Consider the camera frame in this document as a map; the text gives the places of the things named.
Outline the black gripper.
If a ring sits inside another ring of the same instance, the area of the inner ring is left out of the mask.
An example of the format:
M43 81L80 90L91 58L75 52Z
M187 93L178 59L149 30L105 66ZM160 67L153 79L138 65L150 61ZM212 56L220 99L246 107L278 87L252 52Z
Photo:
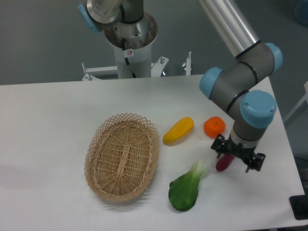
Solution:
M257 141L244 140L236 134L231 134L227 141L222 134L218 134L211 145L211 149L217 153L217 158L226 153L241 159L247 165L245 170L245 173L247 173L249 170L259 172L266 158L263 153L254 153L256 146Z

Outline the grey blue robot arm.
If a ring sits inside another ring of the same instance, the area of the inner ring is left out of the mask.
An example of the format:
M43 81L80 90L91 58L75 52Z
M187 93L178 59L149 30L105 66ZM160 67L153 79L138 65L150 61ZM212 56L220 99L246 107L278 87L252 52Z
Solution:
M260 171L266 156L255 153L255 148L273 120L276 102L253 87L282 65L282 52L272 43L261 42L234 1L199 3L237 61L229 70L210 68L199 83L201 92L234 120L227 139L221 133L214 136L216 169L222 172L239 158L248 169ZM151 44L158 30L143 1L88 0L78 11L89 30L104 32L114 47L119 78L154 76Z

